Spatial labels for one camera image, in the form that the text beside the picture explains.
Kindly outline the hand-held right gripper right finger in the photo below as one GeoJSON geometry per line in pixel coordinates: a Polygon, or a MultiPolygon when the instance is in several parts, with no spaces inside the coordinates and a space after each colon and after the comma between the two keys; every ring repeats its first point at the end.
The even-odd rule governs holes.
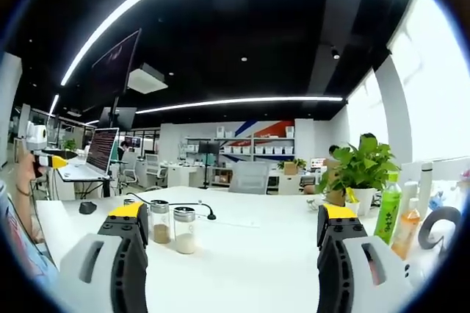
{"type": "Polygon", "coordinates": [[[413,291],[408,263],[346,207],[320,205],[317,220],[317,311],[401,312],[413,291]]]}

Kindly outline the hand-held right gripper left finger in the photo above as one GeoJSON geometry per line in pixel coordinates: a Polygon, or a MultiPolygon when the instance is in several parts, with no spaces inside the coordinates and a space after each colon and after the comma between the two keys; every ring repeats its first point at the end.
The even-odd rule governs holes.
{"type": "Polygon", "coordinates": [[[147,312],[148,212],[142,202],[111,211],[98,233],[62,258],[59,288],[70,312],[147,312]]]}

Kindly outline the person's left hand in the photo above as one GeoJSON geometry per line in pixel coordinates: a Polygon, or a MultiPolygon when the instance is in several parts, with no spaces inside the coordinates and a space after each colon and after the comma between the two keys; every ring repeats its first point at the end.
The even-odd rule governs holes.
{"type": "Polygon", "coordinates": [[[16,185],[22,188],[28,187],[29,183],[36,179],[36,173],[42,176],[45,171],[46,169],[44,167],[39,167],[37,171],[35,171],[35,155],[26,152],[18,164],[16,185]]]}

